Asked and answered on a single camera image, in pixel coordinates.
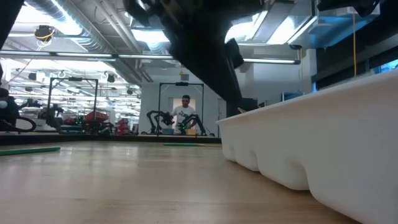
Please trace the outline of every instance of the wooden floor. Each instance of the wooden floor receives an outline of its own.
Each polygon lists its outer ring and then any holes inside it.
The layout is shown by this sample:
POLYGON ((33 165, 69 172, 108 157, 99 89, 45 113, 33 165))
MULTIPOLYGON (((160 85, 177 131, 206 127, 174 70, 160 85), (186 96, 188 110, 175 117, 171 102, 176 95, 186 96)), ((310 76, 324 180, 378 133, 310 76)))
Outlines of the wooden floor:
POLYGON ((1 224, 355 223, 226 161, 220 147, 56 145, 0 157, 1 224))

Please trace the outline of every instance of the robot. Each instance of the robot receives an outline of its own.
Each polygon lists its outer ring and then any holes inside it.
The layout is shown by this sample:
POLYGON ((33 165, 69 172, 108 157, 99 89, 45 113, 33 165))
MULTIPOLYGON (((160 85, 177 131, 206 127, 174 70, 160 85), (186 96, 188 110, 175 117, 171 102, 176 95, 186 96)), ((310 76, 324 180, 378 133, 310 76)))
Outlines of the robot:
MULTIPOLYGON (((207 136, 206 129, 205 129, 205 127, 203 127, 203 123, 201 122, 199 115, 197 115, 197 114, 191 114, 189 116, 186 116, 185 119, 181 123, 178 124, 178 129, 180 130, 182 135, 186 134, 187 127, 191 123, 191 121, 195 121, 197 123, 197 125, 199 125, 200 132, 201 132, 200 135, 207 136)), ((209 136, 215 137, 215 135, 213 133, 210 133, 209 136)))
POLYGON ((147 133, 145 131, 141 132, 141 134, 162 134, 162 127, 160 127, 159 124, 159 119, 162 118, 162 121, 164 124, 167 126, 170 126, 174 124, 173 121, 173 116, 169 112, 163 112, 163 111, 150 111, 147 113, 147 118, 150 122, 150 133, 147 133), (152 120, 152 115, 156 114, 154 116, 155 121, 156 121, 156 126, 152 120))

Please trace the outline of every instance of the white wall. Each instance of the white wall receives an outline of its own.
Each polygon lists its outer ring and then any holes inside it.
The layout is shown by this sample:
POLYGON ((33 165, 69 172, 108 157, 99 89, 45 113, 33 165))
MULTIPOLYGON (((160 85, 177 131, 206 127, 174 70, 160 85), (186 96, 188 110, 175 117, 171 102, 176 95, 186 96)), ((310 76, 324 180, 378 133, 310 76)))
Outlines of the white wall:
POLYGON ((280 101, 282 92, 311 93, 311 76, 316 72, 315 50, 308 50, 300 65, 254 64, 239 82, 244 98, 271 105, 280 101))
POLYGON ((344 83, 352 82, 352 81, 355 81, 355 80, 359 80, 359 79, 361 79, 361 78, 366 78, 366 77, 369 77, 369 76, 371 76, 371 75, 376 75, 376 74, 374 73, 374 70, 373 70, 373 69, 371 69, 370 71, 368 71, 368 72, 366 72, 366 73, 360 74, 360 75, 358 75, 357 77, 347 78, 347 79, 345 79, 345 80, 343 80, 343 81, 340 81, 340 82, 338 82, 338 83, 332 84, 332 85, 330 85, 330 86, 326 86, 326 87, 321 88, 321 89, 319 89, 319 90, 324 90, 324 89, 327 89, 327 88, 331 88, 331 87, 333 87, 333 86, 337 86, 337 85, 341 85, 341 84, 344 84, 344 83))
MULTIPOLYGON (((162 86, 162 94, 160 96, 160 110, 172 111, 172 104, 169 103, 169 98, 181 98, 183 95, 190 95, 191 98, 196 100, 196 111, 202 118, 201 109, 201 86, 175 86, 169 85, 162 86)), ((218 126, 216 121, 218 120, 218 99, 220 97, 210 88, 205 86, 205 107, 203 108, 204 116, 203 123, 207 128, 217 136, 218 126)), ((158 83, 145 83, 142 84, 142 95, 141 95, 141 114, 139 117, 139 132, 149 131, 150 122, 148 121, 146 114, 151 110, 158 110, 159 100, 159 84, 158 83)))

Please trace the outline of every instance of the blue light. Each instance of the blue light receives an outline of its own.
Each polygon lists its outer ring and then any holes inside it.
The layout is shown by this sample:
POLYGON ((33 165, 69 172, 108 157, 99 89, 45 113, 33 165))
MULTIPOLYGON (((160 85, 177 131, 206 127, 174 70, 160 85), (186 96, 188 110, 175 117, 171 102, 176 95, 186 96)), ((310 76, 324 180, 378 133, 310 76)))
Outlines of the blue light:
POLYGON ((380 66, 380 72, 389 72, 398 69, 398 59, 380 66))
POLYGON ((317 83, 312 83, 312 92, 316 93, 318 91, 317 89, 317 83))

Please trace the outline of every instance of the glass panel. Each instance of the glass panel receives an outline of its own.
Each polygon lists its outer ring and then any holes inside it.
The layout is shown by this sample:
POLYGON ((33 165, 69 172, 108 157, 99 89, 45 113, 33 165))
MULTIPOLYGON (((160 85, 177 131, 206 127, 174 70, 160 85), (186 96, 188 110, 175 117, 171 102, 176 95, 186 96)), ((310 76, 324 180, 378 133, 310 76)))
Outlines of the glass panel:
POLYGON ((392 62, 386 63, 380 66, 380 72, 389 72, 391 70, 398 69, 398 60, 393 60, 392 62))
POLYGON ((267 44, 286 43, 302 26, 308 16, 288 16, 276 29, 267 44))

